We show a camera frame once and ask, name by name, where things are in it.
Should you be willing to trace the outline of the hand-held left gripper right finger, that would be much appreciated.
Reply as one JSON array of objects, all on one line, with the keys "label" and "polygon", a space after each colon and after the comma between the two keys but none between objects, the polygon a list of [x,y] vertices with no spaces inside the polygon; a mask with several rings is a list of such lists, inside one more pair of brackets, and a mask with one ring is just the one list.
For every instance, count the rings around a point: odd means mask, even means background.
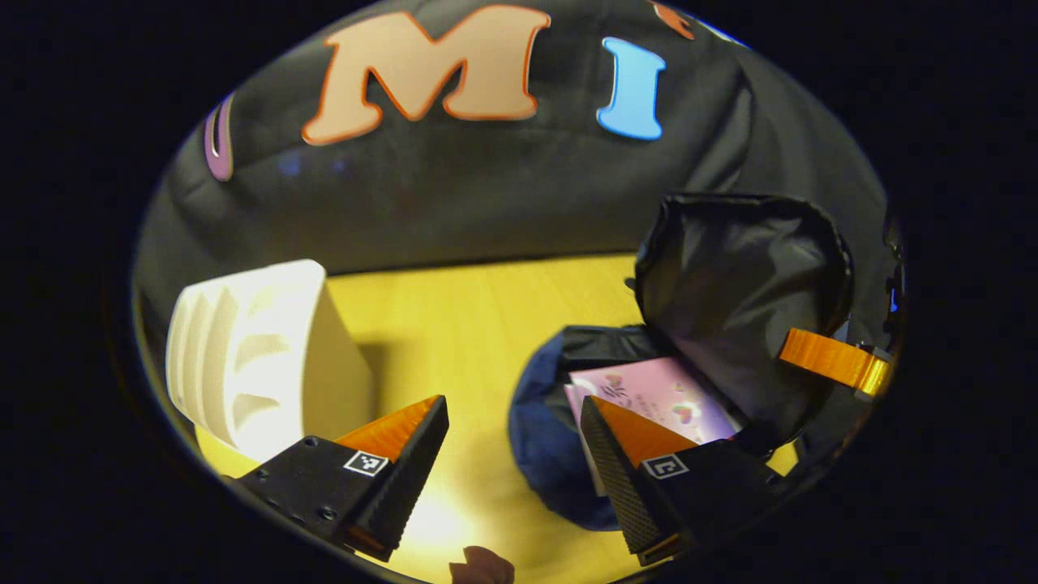
[{"label": "hand-held left gripper right finger", "polygon": [[718,548],[795,489],[737,440],[698,444],[596,396],[583,400],[581,433],[641,566]]}]

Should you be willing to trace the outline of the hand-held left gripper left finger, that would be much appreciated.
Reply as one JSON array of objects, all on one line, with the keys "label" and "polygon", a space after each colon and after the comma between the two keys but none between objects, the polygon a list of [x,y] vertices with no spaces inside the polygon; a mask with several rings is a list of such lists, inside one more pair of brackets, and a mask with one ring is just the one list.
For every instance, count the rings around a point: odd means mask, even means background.
[{"label": "hand-held left gripper left finger", "polygon": [[445,396],[431,395],[336,440],[304,436],[236,485],[318,539],[387,561],[448,428]]}]

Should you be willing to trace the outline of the pink cover book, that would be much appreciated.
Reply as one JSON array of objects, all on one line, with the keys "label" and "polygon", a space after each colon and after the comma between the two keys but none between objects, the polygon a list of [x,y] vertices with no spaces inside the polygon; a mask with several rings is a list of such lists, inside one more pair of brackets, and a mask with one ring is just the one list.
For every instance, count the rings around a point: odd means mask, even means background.
[{"label": "pink cover book", "polygon": [[594,395],[696,444],[731,439],[744,428],[740,414],[704,377],[668,356],[597,368],[568,363],[561,380],[575,423],[581,421],[585,397]]}]

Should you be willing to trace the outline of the blue schoolbag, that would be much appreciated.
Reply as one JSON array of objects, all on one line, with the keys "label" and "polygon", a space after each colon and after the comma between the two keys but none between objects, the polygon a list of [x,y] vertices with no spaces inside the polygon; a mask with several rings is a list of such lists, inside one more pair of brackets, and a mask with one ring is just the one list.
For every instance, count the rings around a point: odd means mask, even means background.
[{"label": "blue schoolbag", "polygon": [[509,407],[515,461],[538,498],[589,530],[618,530],[594,491],[564,381],[592,366],[677,356],[704,380],[757,455],[791,439],[821,400],[816,382],[778,366],[790,328],[837,332],[850,311],[847,240],[815,204],[783,197],[675,195],[646,238],[633,282],[644,324],[572,325],[534,352]]}]

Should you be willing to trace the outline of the white plastic bookshelf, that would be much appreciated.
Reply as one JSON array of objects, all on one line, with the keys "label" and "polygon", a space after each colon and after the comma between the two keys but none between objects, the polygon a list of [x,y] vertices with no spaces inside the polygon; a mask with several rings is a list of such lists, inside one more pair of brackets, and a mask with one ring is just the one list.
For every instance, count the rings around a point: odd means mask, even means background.
[{"label": "white plastic bookshelf", "polygon": [[297,260],[182,289],[165,347],[179,413],[250,461],[375,417],[375,378],[325,268]]}]

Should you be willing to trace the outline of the black backdrop cloth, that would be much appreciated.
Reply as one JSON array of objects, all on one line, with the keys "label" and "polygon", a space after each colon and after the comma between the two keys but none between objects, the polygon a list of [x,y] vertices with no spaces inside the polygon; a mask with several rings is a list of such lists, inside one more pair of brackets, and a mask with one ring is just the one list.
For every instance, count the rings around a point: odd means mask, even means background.
[{"label": "black backdrop cloth", "polygon": [[182,142],[131,267],[152,325],[182,289],[311,259],[334,276],[631,252],[668,192],[826,211],[885,344],[882,180],[778,63],[648,0],[379,0],[227,92]]}]

